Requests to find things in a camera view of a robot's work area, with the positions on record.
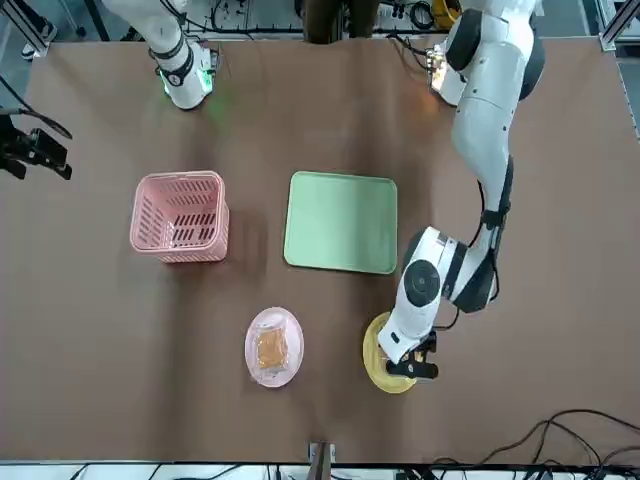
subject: floor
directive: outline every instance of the floor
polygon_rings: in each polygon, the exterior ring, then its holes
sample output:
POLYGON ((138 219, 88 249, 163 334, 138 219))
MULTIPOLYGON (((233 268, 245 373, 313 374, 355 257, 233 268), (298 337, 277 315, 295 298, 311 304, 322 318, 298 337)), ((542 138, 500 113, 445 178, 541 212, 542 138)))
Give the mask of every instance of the floor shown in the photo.
MULTIPOLYGON (((189 13, 192 18, 199 18, 202 23, 208 22, 205 18, 211 11, 213 0, 193 0, 189 13)), ((218 14, 218 23, 226 28, 234 28, 236 25, 246 27, 259 23, 262 26, 282 26, 299 28, 300 20, 293 12, 290 5, 292 0, 246 0, 249 4, 250 13, 236 9, 233 5, 227 5, 225 0, 218 14), (274 16, 274 3, 281 5, 280 10, 285 13, 274 16)), ((596 26, 595 9, 592 0, 543 0, 539 13, 544 15, 538 22, 539 33, 547 37, 569 37, 584 36, 594 33, 596 26)), ((59 28, 59 41, 80 41, 67 23, 64 12, 57 1, 53 0, 29 0, 29 3, 42 15, 54 22, 59 28)), ((87 36, 82 41, 98 41, 98 33, 93 26, 89 14, 82 0, 68 0, 71 13, 79 25, 85 27, 87 36)), ((104 23, 112 39, 121 38, 127 31, 128 25, 121 19, 107 11, 98 2, 102 12, 104 23)), ((406 19, 393 19, 390 17, 389 9, 382 9, 380 12, 380 25, 389 28, 395 25, 403 28, 406 19)), ((30 64, 23 61, 20 51, 24 45, 24 40, 18 32, 9 28, 6 18, 0 16, 0 72, 14 88, 23 94, 26 89, 30 74, 30 64)), ((640 116, 640 59, 624 58, 620 60, 620 71, 626 86, 630 107, 640 116)), ((15 106, 16 102, 5 91, 0 91, 0 105, 15 106)), ((81 464, 47 464, 47 465, 0 465, 0 478, 3 480, 67 480, 80 468, 81 464)), ((96 465, 88 467, 79 477, 82 480, 109 480, 118 478, 119 480, 146 480, 155 470, 156 465, 150 464, 124 464, 124 465, 96 465)), ((153 480, 170 480, 177 477, 206 478, 224 471, 230 466, 222 465, 166 465, 163 466, 153 476, 153 480)), ((308 467, 282 467, 282 473, 288 480, 298 480, 306 478, 308 467)), ((339 480, 393 480, 392 470, 333 470, 332 474, 339 480)), ((519 473, 515 480, 522 478, 519 473)), ((275 468, 271 467, 269 473, 265 466, 253 465, 243 466, 229 472, 224 476, 228 480, 265 480, 273 477, 275 479, 275 468)), ((582 478, 581 475, 555 474, 555 480, 568 480, 570 477, 575 480, 582 478)), ((447 473, 447 480, 513 480, 509 472, 470 472, 465 477, 460 472, 447 473)))

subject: black cable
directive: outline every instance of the black cable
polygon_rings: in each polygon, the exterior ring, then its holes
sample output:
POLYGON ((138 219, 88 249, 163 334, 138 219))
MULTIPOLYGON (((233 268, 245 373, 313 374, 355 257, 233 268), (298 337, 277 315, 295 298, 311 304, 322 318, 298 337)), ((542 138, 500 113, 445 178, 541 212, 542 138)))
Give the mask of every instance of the black cable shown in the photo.
POLYGON ((49 118, 46 115, 42 115, 35 110, 26 110, 24 108, 0 108, 0 115, 26 115, 28 117, 35 117, 63 137, 66 137, 69 140, 73 139, 73 136, 71 135, 71 132, 69 132, 69 130, 64 128, 52 118, 49 118))
POLYGON ((18 92, 16 92, 16 91, 11 87, 11 85, 9 85, 9 83, 4 79, 4 77, 3 77, 2 75, 0 75, 0 83, 2 83, 2 85, 4 85, 4 88, 6 88, 6 89, 9 91, 9 93, 10 93, 11 95, 13 95, 13 98, 15 98, 18 102, 20 102, 20 104, 22 104, 22 106, 23 106, 24 108, 26 108, 27 110, 29 110, 29 111, 31 111, 31 112, 33 112, 33 111, 34 111, 34 110, 33 110, 33 108, 31 107, 31 105, 29 105, 27 102, 25 102, 25 101, 23 100, 23 98, 22 98, 20 95, 18 95, 18 92))
POLYGON ((411 42, 409 42, 408 40, 405 41, 396 32, 390 33, 389 35, 387 35, 387 38, 393 38, 394 40, 399 41, 404 48, 406 48, 407 50, 415 53, 416 55, 420 55, 421 57, 426 57, 427 56, 427 52, 426 51, 414 47, 413 45, 411 45, 411 42))
MULTIPOLYGON (((558 424, 557 422, 555 422, 552 419, 549 420, 541 420, 538 423, 536 423, 533 428, 531 430, 529 430, 529 432, 527 432, 527 434, 522 437, 520 440, 513 442, 509 445, 505 445, 502 447, 498 447, 495 450, 493 450, 491 453, 489 453, 486 457, 484 457, 482 460, 480 460, 478 463, 473 464, 471 467, 475 468, 475 467, 480 467, 484 464, 486 464, 489 460, 491 460, 493 457, 495 457, 496 455, 498 455, 499 453, 502 452, 507 452, 509 450, 513 450, 514 448, 518 448, 519 446, 521 446, 522 444, 524 444, 527 440, 529 440, 534 433, 536 433, 536 430, 538 430, 538 428, 540 428, 542 425, 554 425, 554 426, 558 426, 561 424, 558 424)), ((566 427, 564 427, 564 425, 561 425, 558 428, 562 428, 563 430, 567 431, 568 429, 566 427)), ((571 435, 575 436, 576 438, 578 437, 575 432, 570 432, 571 435)))
MULTIPOLYGON (((480 215, 484 212, 485 201, 484 201, 484 190, 482 190, 482 184, 480 180, 476 180, 478 182, 478 190, 480 191, 480 215)), ((482 230, 482 220, 478 222, 478 228, 476 229, 476 233, 473 235, 471 242, 469 242, 469 247, 473 247, 473 244, 478 240, 478 236, 480 235, 480 230, 482 230)))
POLYGON ((163 465, 164 463, 159 463, 158 465, 156 465, 156 468, 153 469, 153 472, 151 472, 151 476, 147 480, 152 480, 153 477, 156 476, 156 473, 158 473, 158 470, 160 470, 160 467, 162 467, 163 465))
POLYGON ((433 14, 431 13, 431 6, 427 2, 415 2, 411 5, 411 9, 409 10, 409 20, 413 23, 414 27, 419 30, 431 30, 434 24, 433 14), (418 20, 417 11, 422 10, 427 14, 430 20, 427 23, 422 23, 418 20))
POLYGON ((242 465, 234 465, 233 467, 227 468, 226 470, 214 475, 213 477, 208 477, 208 478, 180 477, 180 478, 175 478, 174 480, 216 480, 217 478, 220 478, 223 475, 226 475, 227 473, 229 473, 230 471, 240 468, 241 466, 242 465))
POLYGON ((80 475, 82 474, 82 472, 84 472, 87 468, 89 468, 89 465, 90 465, 89 463, 85 463, 82 467, 76 470, 73 475, 71 475, 71 478, 69 478, 69 480, 77 480, 78 477, 80 477, 80 475))
POLYGON ((491 298, 489 299, 490 302, 493 302, 496 298, 498 298, 498 295, 500 295, 500 275, 498 274, 498 266, 496 265, 496 251, 495 250, 491 250, 491 268, 493 268, 493 275, 496 279, 496 290, 495 292, 493 292, 493 295, 491 295, 491 298))
POLYGON ((548 459, 546 459, 544 462, 542 462, 542 464, 543 464, 543 465, 548 465, 548 464, 556 465, 556 466, 558 466, 558 467, 562 468, 566 473, 568 473, 569 475, 571 475, 571 478, 572 478, 573 480, 576 480, 576 474, 575 474, 575 473, 573 473, 571 470, 569 470, 569 468, 567 468, 564 464, 560 463, 560 462, 559 462, 559 461, 557 461, 557 460, 554 460, 553 458, 548 458, 548 459))
MULTIPOLYGON (((601 412, 600 410, 594 410, 594 409, 590 409, 590 408, 573 408, 573 409, 569 409, 569 410, 561 410, 555 414, 553 414, 550 418, 549 421, 553 421, 556 418, 559 417, 563 417, 565 415, 572 415, 572 414, 576 414, 576 413, 584 413, 584 414, 589 414, 589 415, 595 415, 595 416, 599 416, 599 417, 603 417, 606 418, 612 422, 616 422, 619 425, 622 425, 624 427, 627 427, 631 430, 634 430, 636 433, 640 434, 640 427, 638 427, 637 425, 634 425, 630 422, 627 422, 625 420, 622 420, 618 417, 615 417, 614 415, 605 413, 605 412, 601 412)), ((538 459, 540 458, 540 454, 542 453, 542 447, 544 446, 544 438, 547 434, 547 431, 549 430, 549 426, 550 425, 546 425, 543 432, 542 432, 542 438, 540 439, 540 443, 538 444, 538 447, 536 449, 536 453, 533 456, 533 460, 532 463, 536 463, 538 461, 538 459)))
MULTIPOLYGON (((485 207, 484 191, 482 190, 482 184, 480 183, 480 180, 477 180, 477 182, 478 182, 478 190, 480 191, 480 212, 482 214, 482 212, 484 212, 484 207, 485 207)), ((473 244, 476 243, 476 240, 478 240, 478 236, 480 235, 480 230, 482 230, 482 221, 478 223, 478 228, 476 229, 476 233, 473 234, 473 238, 471 239, 471 242, 469 242, 469 247, 473 247, 473 244)), ((494 270, 494 271, 497 278, 498 271, 497 270, 494 270)), ((434 327, 434 329, 438 331, 451 330, 453 326, 456 324, 456 322, 458 321, 459 317, 460 317, 460 309, 456 308, 456 315, 455 317, 453 317, 453 321, 449 325, 436 326, 434 327)))
POLYGON ((29 115, 32 117, 36 117, 39 118, 40 120, 42 120, 46 125, 48 125, 52 130, 56 131, 57 133, 59 133, 60 135, 62 135, 63 137, 68 138, 69 140, 71 140, 73 137, 71 135, 71 133, 69 132, 69 130, 67 130, 66 128, 64 128, 62 125, 60 125, 58 122, 56 122, 55 120, 42 115, 41 113, 36 112, 33 107, 31 105, 29 105, 19 94, 18 92, 16 92, 11 85, 9 85, 9 83, 4 79, 4 77, 2 75, 0 75, 0 83, 2 83, 2 85, 4 86, 4 88, 7 89, 7 91, 24 107, 24 109, 22 108, 16 108, 16 109, 0 109, 3 111, 3 113, 0 113, 2 115, 29 115))
POLYGON ((617 450, 614 450, 609 455, 604 457, 602 462, 600 462, 600 465, 598 467, 598 470, 596 471, 596 474, 593 476, 587 475, 585 479, 591 478, 591 479, 599 480, 603 478, 601 475, 603 473, 603 470, 607 466, 607 462, 611 461, 612 458, 626 452, 640 452, 640 445, 630 445, 628 447, 622 447, 622 448, 618 448, 617 450))
POLYGON ((460 309, 456 307, 456 315, 453 317, 453 321, 449 325, 436 325, 435 327, 433 327, 433 329, 439 332, 451 330, 458 321, 458 318, 460 318, 460 309))

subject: green light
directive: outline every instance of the green light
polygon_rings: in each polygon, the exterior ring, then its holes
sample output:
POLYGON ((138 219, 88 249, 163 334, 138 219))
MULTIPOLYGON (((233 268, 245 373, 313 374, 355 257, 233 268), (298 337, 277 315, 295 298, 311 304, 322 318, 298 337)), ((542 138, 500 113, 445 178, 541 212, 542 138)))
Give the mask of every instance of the green light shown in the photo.
POLYGON ((211 74, 200 69, 198 69, 196 73, 198 74, 198 79, 200 80, 202 89, 205 91, 205 93, 210 93, 213 90, 213 80, 211 78, 211 74))

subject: cable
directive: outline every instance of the cable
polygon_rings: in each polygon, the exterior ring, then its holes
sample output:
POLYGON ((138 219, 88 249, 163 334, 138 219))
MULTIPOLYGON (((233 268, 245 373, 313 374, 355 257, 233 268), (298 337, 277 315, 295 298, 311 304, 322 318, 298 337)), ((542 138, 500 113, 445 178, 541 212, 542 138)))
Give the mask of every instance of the cable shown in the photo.
POLYGON ((548 458, 546 459, 544 462, 542 462, 543 465, 547 465, 547 464, 552 464, 552 465, 556 465, 558 467, 561 467, 566 473, 568 473, 569 475, 571 475, 571 478, 573 480, 576 480, 576 474, 573 473, 571 470, 569 470, 565 465, 563 465, 562 463, 560 463, 557 460, 554 460, 553 458, 548 458))
POLYGON ((71 132, 69 132, 69 130, 64 128, 52 118, 49 118, 46 115, 42 115, 35 110, 26 110, 24 108, 0 108, 0 115, 26 115, 28 117, 35 117, 63 137, 66 137, 69 140, 73 139, 73 136, 71 135, 71 132))
POLYGON ((496 290, 495 292, 493 292, 493 295, 491 295, 491 298, 489 299, 490 302, 493 302, 496 298, 498 298, 498 295, 500 295, 500 275, 498 274, 498 266, 496 265, 496 251, 495 250, 491 250, 491 268, 493 268, 493 275, 496 279, 496 290))
POLYGON ((175 9, 171 4, 168 3, 167 0, 160 0, 162 6, 174 17, 178 19, 178 23, 183 25, 184 23, 188 23, 189 25, 193 25, 194 27, 199 28, 202 32, 211 32, 211 33, 222 33, 222 34, 230 34, 230 35, 246 35, 251 40, 255 40, 251 34, 252 33, 303 33, 301 28, 293 28, 293 26, 289 25, 289 28, 249 28, 249 29, 230 29, 230 28, 218 28, 215 22, 215 15, 220 7, 220 3, 222 0, 217 0, 215 8, 212 9, 211 12, 211 27, 207 27, 206 25, 201 25, 198 22, 194 22, 191 20, 186 13, 180 13, 175 9))
MULTIPOLYGON (((559 417, 563 417, 565 415, 572 415, 572 414, 576 414, 576 413, 585 413, 585 414, 589 414, 589 415, 596 415, 599 417, 603 417, 606 418, 612 422, 616 422, 619 425, 622 425, 624 427, 627 427, 631 430, 634 430, 636 433, 640 434, 640 427, 638 427, 637 425, 634 425, 630 422, 627 422, 625 420, 622 420, 618 417, 615 417, 613 415, 610 415, 608 413, 605 412, 601 412, 600 410, 594 410, 594 409, 590 409, 590 408, 573 408, 573 409, 569 409, 569 410, 561 410, 555 414, 553 414, 550 418, 549 421, 553 421, 556 418, 559 417)), ((542 438, 540 439, 540 443, 538 444, 538 447, 536 449, 536 453, 533 456, 533 460, 532 463, 536 463, 538 461, 538 459, 540 458, 540 454, 542 453, 542 447, 544 446, 544 438, 547 434, 547 431, 549 430, 549 425, 546 425, 543 432, 542 432, 542 438)))
POLYGON ((6 88, 9 93, 11 95, 13 95, 13 98, 15 98, 16 100, 18 100, 18 102, 20 102, 22 104, 22 106, 24 108, 26 108, 29 111, 34 111, 33 108, 31 107, 31 105, 29 105, 27 102, 25 102, 22 97, 20 95, 18 95, 18 93, 11 87, 11 85, 9 85, 9 83, 4 79, 4 77, 2 75, 0 75, 0 83, 2 83, 2 85, 4 85, 4 88, 6 88))
POLYGON ((604 468, 607 466, 607 462, 609 462, 612 458, 626 452, 640 452, 640 445, 630 445, 628 447, 618 448, 617 450, 614 450, 609 455, 604 457, 604 460, 602 460, 602 462, 600 463, 598 470, 596 471, 596 474, 593 476, 587 475, 585 479, 599 480, 603 478, 601 475, 603 473, 604 468))
POLYGON ((431 6, 428 3, 422 1, 413 3, 411 9, 409 10, 409 20, 411 20, 411 23, 413 23, 413 25, 420 30, 431 30, 434 24, 433 14, 431 13, 431 6), (427 23, 422 23, 420 20, 418 20, 417 11, 419 9, 424 11, 430 18, 427 23))
MULTIPOLYGON (((484 191, 482 190, 482 184, 480 183, 480 180, 476 180, 476 181, 478 182, 478 190, 480 191, 480 212, 484 212, 484 207, 485 207, 484 191)), ((478 236, 480 235, 480 230, 482 230, 482 221, 478 223, 478 228, 476 229, 476 233, 473 234, 473 238, 471 239, 471 242, 469 242, 469 248, 473 247, 473 244, 476 243, 476 240, 478 240, 478 236)), ((498 285, 498 280, 497 280, 498 271, 497 269, 495 269, 495 262, 494 262, 494 272, 496 275, 496 285, 498 285)), ((456 322, 458 321, 459 317, 460 317, 460 308, 456 308, 456 315, 453 317, 453 321, 449 325, 436 326, 434 327, 434 329, 438 331, 443 331, 443 332, 446 330, 451 330, 453 326, 456 324, 456 322)))
POLYGON ((36 117, 42 120, 46 125, 49 126, 49 128, 59 133, 63 137, 66 137, 69 140, 73 138, 69 130, 64 128, 58 122, 49 117, 46 117, 45 115, 42 115, 41 113, 36 112, 31 105, 29 105, 20 95, 18 95, 18 92, 16 92, 11 87, 11 85, 9 85, 9 83, 4 79, 2 75, 0 75, 0 83, 2 83, 2 85, 4 85, 4 88, 6 88, 8 92, 24 107, 24 109, 0 109, 0 115, 29 115, 31 117, 36 117))
POLYGON ((227 468, 226 470, 214 475, 213 477, 208 477, 208 478, 180 477, 180 478, 175 478, 174 480, 216 480, 217 478, 220 478, 226 475, 227 473, 229 473, 230 471, 240 468, 241 466, 242 465, 234 465, 233 467, 227 468))
POLYGON ((80 477, 82 472, 84 472, 87 468, 89 468, 89 465, 90 465, 89 463, 85 463, 82 467, 76 470, 73 475, 71 475, 71 478, 69 478, 69 480, 77 480, 77 478, 80 477))
POLYGON ((164 466, 164 463, 159 463, 158 465, 156 465, 156 468, 153 469, 153 472, 151 472, 151 476, 147 480, 152 480, 153 477, 156 476, 156 473, 158 473, 158 470, 160 470, 160 467, 162 466, 164 466))
POLYGON ((426 57, 427 56, 427 52, 425 52, 424 50, 420 50, 419 48, 414 47, 413 45, 411 45, 411 42, 409 42, 408 40, 407 41, 403 40, 400 37, 400 35, 398 35, 398 33, 396 33, 396 32, 390 33, 389 35, 387 35, 387 38, 393 38, 393 39, 399 41, 404 48, 406 48, 407 50, 412 51, 416 55, 420 55, 422 57, 426 57))
POLYGON ((458 318, 460 318, 460 309, 456 307, 456 315, 453 317, 453 321, 449 325, 436 325, 435 327, 433 327, 433 329, 439 332, 451 330, 458 321, 458 318))

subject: bread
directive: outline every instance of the bread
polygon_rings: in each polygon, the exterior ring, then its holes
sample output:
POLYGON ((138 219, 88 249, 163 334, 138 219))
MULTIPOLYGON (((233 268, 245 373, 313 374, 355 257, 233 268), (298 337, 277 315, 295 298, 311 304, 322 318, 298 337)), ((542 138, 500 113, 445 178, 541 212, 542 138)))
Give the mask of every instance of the bread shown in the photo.
POLYGON ((287 360, 287 341, 284 329, 263 332, 258 337, 258 365, 262 369, 283 368, 287 360))

